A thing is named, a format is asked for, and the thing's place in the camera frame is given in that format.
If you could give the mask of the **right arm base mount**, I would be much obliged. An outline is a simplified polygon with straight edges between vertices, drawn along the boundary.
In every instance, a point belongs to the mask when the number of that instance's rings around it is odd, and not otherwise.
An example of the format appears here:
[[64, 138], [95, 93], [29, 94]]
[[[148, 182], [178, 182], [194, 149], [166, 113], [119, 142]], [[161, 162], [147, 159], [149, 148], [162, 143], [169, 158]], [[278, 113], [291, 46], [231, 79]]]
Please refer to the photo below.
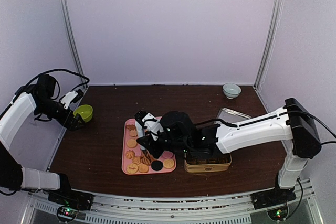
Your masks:
[[288, 202], [296, 200], [296, 194], [290, 189], [270, 189], [251, 194], [254, 209], [267, 210], [273, 221], [284, 221], [289, 217]]

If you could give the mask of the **metal serving tongs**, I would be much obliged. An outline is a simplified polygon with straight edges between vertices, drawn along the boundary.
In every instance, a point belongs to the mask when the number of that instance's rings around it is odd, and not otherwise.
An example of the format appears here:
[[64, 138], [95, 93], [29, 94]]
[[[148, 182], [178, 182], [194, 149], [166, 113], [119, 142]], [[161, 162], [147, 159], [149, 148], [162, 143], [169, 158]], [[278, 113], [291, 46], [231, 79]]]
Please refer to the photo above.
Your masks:
[[150, 152], [148, 151], [148, 149], [146, 148], [146, 144], [147, 144], [147, 135], [145, 134], [145, 130], [143, 129], [143, 127], [141, 126], [141, 124], [138, 121], [135, 121], [135, 126], [136, 126], [136, 130], [138, 132], [138, 144], [140, 146], [140, 150], [141, 150], [141, 159], [142, 159], [142, 155], [143, 154], [150, 154]]

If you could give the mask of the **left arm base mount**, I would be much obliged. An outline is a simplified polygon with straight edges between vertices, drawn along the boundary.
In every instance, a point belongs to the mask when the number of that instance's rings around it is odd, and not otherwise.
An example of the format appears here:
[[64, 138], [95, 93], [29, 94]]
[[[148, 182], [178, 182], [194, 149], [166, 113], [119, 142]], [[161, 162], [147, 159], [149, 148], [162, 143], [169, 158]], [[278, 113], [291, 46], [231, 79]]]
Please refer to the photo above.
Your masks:
[[59, 204], [56, 217], [63, 223], [74, 221], [80, 211], [90, 210], [93, 203], [93, 194], [71, 190], [69, 193], [44, 190], [48, 200]]

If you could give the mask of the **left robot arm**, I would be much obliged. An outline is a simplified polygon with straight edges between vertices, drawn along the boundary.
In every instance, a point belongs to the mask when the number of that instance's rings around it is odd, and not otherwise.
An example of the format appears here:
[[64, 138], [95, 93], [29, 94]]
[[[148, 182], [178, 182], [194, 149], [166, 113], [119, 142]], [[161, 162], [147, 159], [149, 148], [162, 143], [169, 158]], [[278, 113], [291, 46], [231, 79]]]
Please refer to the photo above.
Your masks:
[[46, 158], [56, 145], [56, 130], [75, 131], [85, 125], [71, 104], [84, 96], [76, 85], [55, 95], [58, 81], [51, 71], [40, 73], [21, 86], [1, 113], [1, 187], [7, 196], [19, 190], [48, 190], [64, 205], [76, 197], [68, 176], [47, 171]]

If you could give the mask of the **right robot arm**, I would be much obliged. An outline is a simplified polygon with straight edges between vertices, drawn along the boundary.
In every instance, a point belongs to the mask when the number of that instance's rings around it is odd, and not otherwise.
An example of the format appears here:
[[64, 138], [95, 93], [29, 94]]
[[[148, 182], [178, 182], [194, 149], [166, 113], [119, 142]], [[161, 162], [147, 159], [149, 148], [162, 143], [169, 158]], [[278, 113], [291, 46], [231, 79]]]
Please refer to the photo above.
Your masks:
[[287, 99], [285, 106], [273, 112], [236, 123], [219, 118], [193, 123], [186, 113], [179, 111], [170, 111], [160, 119], [139, 111], [135, 120], [137, 143], [155, 158], [170, 151], [208, 159], [215, 151], [227, 154], [268, 142], [291, 141], [291, 152], [269, 192], [274, 204], [289, 196], [308, 160], [322, 149], [315, 119], [294, 98]]

